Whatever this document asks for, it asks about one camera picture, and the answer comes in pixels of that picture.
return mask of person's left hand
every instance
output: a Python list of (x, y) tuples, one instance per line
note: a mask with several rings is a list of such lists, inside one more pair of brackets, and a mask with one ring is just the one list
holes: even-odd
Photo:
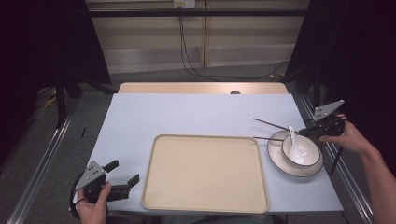
[(82, 189), (78, 191), (78, 200), (83, 199), (77, 204), (78, 214), (82, 224), (106, 224), (106, 199), (111, 191), (111, 184), (106, 183), (100, 192), (96, 203), (89, 203), (85, 199)]

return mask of white bowl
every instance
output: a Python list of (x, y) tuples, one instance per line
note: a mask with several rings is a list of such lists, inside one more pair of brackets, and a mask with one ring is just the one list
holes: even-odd
[(290, 158), (291, 137), (287, 136), (282, 143), (283, 153), (287, 159), (300, 166), (312, 166), (319, 161), (319, 149), (309, 138), (296, 134), (297, 148), (303, 156), (303, 163), (297, 163)]

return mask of wall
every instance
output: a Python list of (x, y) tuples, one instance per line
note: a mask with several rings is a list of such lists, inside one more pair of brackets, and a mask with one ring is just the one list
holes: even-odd
[[(306, 8), (308, 0), (196, 0), (197, 8)], [(87, 0), (95, 8), (172, 8), (173, 1)], [(92, 18), (110, 74), (183, 67), (178, 18)], [(290, 58), (303, 18), (183, 18), (194, 67)]]

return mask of person's right hand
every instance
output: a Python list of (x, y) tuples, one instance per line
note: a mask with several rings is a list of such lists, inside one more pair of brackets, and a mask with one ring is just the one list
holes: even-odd
[(371, 150), (373, 145), (359, 132), (359, 130), (349, 121), (345, 121), (346, 127), (344, 133), (340, 136), (324, 135), (319, 138), (321, 142), (333, 142), (343, 148), (364, 154)]

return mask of metal bracket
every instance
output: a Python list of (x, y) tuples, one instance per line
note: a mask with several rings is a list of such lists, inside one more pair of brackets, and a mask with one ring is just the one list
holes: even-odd
[(334, 110), (340, 107), (345, 101), (340, 100), (328, 105), (323, 105), (315, 108), (314, 121), (318, 121), (328, 117)]
[(85, 186), (91, 184), (92, 181), (96, 180), (100, 176), (105, 174), (105, 169), (100, 166), (96, 161), (91, 161), (84, 174), (79, 179), (76, 190), (82, 189)]

